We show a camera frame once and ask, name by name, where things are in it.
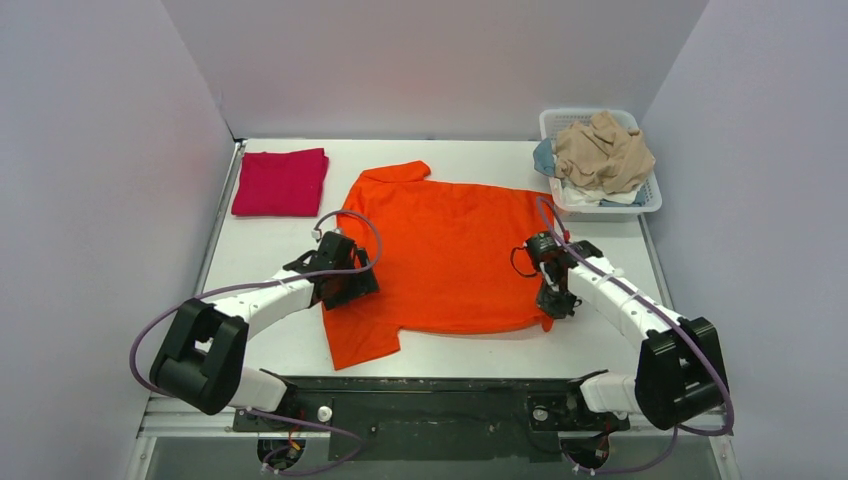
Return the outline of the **orange t-shirt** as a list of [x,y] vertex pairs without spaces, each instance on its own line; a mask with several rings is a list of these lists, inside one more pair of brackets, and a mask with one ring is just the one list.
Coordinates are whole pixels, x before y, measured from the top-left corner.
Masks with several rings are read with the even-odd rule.
[[376,294],[325,310],[337,370],[398,352],[403,330],[479,335],[548,332],[536,305],[539,283],[514,248],[541,232],[538,193],[433,181],[422,161],[363,171],[337,224],[376,256]]

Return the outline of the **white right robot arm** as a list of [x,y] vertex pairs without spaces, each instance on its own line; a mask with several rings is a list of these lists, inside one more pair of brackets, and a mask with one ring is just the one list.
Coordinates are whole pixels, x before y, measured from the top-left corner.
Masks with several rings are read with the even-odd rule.
[[639,414],[667,430],[727,404],[720,340],[710,321],[685,318],[642,293],[588,241],[562,244],[541,232],[521,248],[542,279],[536,305],[545,315],[565,319],[587,304],[639,355],[632,375],[605,371],[579,380],[579,392],[565,402],[572,425],[588,429],[605,414]]

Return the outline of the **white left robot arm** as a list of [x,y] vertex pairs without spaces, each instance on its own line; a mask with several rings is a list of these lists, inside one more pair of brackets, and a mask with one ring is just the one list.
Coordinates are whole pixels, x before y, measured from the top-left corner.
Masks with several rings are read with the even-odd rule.
[[150,382],[205,414],[226,407],[259,410],[272,429],[287,429],[297,420],[298,402],[286,395],[284,380],[245,365],[248,342],[293,313],[316,305],[332,310],[378,290],[367,250],[338,231],[327,232],[315,249],[268,280],[177,307]]

